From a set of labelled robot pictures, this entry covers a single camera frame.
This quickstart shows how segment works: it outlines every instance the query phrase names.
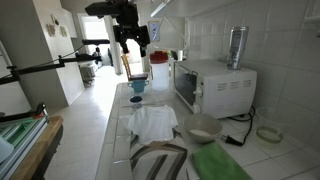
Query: floor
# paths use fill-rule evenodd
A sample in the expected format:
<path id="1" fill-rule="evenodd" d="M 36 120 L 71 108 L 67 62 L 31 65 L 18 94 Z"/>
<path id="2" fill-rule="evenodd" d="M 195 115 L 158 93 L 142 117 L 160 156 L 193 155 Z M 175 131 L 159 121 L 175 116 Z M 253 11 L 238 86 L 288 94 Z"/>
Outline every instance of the floor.
<path id="1" fill-rule="evenodd" d="M 52 114 L 63 116 L 64 134 L 45 179 L 95 179 L 116 85 L 126 81 L 126 74 L 117 76 L 113 67 L 103 66 L 92 86 L 69 107 Z"/>

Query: tiled wall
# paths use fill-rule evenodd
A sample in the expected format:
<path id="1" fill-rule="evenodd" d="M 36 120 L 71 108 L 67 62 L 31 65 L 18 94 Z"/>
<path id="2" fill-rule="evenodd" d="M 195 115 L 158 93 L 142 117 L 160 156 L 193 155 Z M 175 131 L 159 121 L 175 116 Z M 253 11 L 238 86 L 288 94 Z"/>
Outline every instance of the tiled wall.
<path id="1" fill-rule="evenodd" d="M 303 20 L 313 10 L 320 14 L 319 9 L 319 0 L 242 0 L 187 21 L 190 60 L 225 59 L 231 28 L 249 26 L 243 66 L 258 72 L 255 107 L 288 112 L 297 119 L 291 135 L 318 151 L 320 24 Z"/>

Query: white microwave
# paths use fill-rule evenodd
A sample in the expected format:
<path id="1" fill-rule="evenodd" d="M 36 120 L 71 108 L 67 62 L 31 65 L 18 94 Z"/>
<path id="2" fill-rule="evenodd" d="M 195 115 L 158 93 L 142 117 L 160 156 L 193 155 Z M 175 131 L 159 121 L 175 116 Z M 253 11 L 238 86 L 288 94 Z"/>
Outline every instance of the white microwave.
<path id="1" fill-rule="evenodd" d="M 179 97 L 194 113 L 217 119 L 248 113 L 256 80 L 256 71 L 229 70 L 225 63 L 214 60 L 174 63 L 174 85 Z"/>

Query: countertop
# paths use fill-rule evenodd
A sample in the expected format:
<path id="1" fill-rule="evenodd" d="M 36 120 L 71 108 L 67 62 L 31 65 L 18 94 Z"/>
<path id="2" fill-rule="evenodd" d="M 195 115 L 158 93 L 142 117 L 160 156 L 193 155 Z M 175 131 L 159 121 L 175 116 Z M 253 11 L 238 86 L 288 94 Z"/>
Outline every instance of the countertop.
<path id="1" fill-rule="evenodd" d="M 193 142 L 183 128 L 183 121 L 192 114 L 183 101 L 174 93 L 170 84 L 170 90 L 155 92 L 151 84 L 146 86 L 143 98 L 144 106 L 168 105 L 175 111 L 179 129 L 184 143 L 188 149 L 188 155 L 201 148 L 201 144 Z M 130 115 L 131 107 L 129 99 L 133 95 L 133 89 L 127 83 L 117 85 L 115 98 L 110 114 L 104 144 L 100 155 L 100 161 L 96 179 L 133 179 L 130 162 L 128 160 L 129 145 L 126 141 L 131 134 L 119 119 Z M 249 128 L 249 122 L 236 122 L 229 119 L 219 119 L 223 124 L 223 135 L 230 135 L 242 141 Z M 257 141 L 255 135 L 256 118 L 253 121 L 252 131 L 244 146 L 238 147 L 226 144 L 222 139 L 217 140 L 224 150 L 253 178 L 253 179 L 319 179 L 320 178 L 320 154 L 308 145 L 299 142 L 294 137 L 285 135 L 283 141 L 275 147 L 265 147 Z M 190 179 L 199 179 L 197 174 Z"/>
<path id="2" fill-rule="evenodd" d="M 62 125 L 61 116 L 50 117 L 49 124 L 34 143 L 28 154 L 21 161 L 10 179 L 31 179 L 40 164 L 43 156 L 47 152 L 51 142 Z"/>

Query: stainless steel container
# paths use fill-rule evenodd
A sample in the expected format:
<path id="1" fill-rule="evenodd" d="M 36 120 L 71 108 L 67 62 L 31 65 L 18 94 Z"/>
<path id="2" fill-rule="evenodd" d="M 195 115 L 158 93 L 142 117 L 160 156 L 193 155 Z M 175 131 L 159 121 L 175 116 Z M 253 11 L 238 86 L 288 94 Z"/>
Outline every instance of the stainless steel container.
<path id="1" fill-rule="evenodd" d="M 241 61 L 247 42 L 249 27 L 233 27 L 230 38 L 230 51 L 227 61 L 228 69 L 241 69 Z"/>

